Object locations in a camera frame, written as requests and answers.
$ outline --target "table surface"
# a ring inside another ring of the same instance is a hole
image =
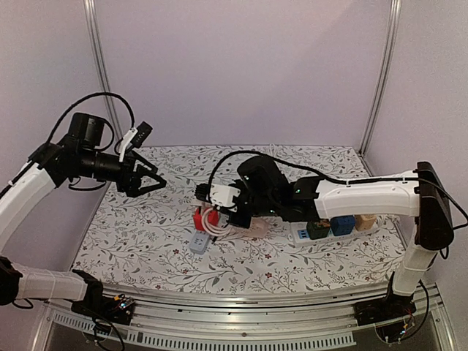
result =
[[[112,185],[83,240],[73,268],[111,284],[136,288],[253,295],[301,293],[383,282],[404,251],[390,218],[372,235],[295,248],[290,224],[268,218],[263,239],[232,234],[210,244],[203,255],[189,251],[195,232],[190,205],[196,184],[205,183],[213,166],[230,151],[269,146],[173,146],[142,148],[167,179],[164,189],[128,198]],[[367,176],[352,148],[276,146],[276,156],[342,178]],[[238,178],[247,155],[220,168],[218,184]],[[280,166],[290,181],[307,173]]]

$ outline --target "white wall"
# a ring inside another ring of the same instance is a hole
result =
[[[377,174],[430,161],[468,208],[468,6],[465,0],[403,1],[390,77],[367,157]],[[453,209],[454,222],[462,219]],[[468,350],[468,230],[433,276],[461,350]]]
[[[96,8],[110,86],[153,125],[147,145],[358,146],[390,1],[100,0]]]
[[[83,1],[3,0],[0,11],[0,188],[45,141],[60,114],[98,91]],[[83,112],[105,115],[102,100]],[[68,127],[57,133],[63,135]],[[11,260],[67,270],[99,193],[56,190],[18,228],[4,250]],[[0,306],[0,349],[27,350],[37,316]]]

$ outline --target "red plug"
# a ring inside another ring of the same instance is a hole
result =
[[[193,215],[193,222],[195,224],[195,229],[196,230],[200,230],[200,231],[204,232],[205,229],[203,229],[203,226],[202,226],[202,215],[200,214],[200,209],[201,209],[201,207],[197,207],[197,210],[195,211],[195,214]],[[218,225],[218,222],[219,222],[219,213],[218,213],[218,211],[210,212],[210,214],[208,215],[208,223],[210,223],[212,225]]]

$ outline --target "power outlet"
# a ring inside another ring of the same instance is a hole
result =
[[[194,254],[203,254],[205,253],[206,247],[210,243],[210,235],[207,232],[201,232],[197,230],[192,237],[190,242],[189,249]]]
[[[364,235],[374,234],[380,228],[377,223],[374,223],[370,230],[364,230],[362,232],[358,232],[357,230],[353,230],[351,234],[343,235],[343,236],[334,236],[332,231],[328,231],[328,235],[325,238],[313,238],[314,234],[310,236],[309,232],[306,229],[307,223],[305,222],[294,222],[290,224],[290,234],[289,239],[292,241],[294,247],[304,247],[304,246],[311,246],[317,244],[327,244],[333,243],[334,241],[346,241],[351,240],[354,238],[359,238]]]

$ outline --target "beige plug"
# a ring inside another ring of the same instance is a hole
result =
[[[377,220],[377,216],[375,214],[358,214],[355,216],[355,218],[355,227],[358,232],[363,232],[364,230],[371,229],[375,221]]]

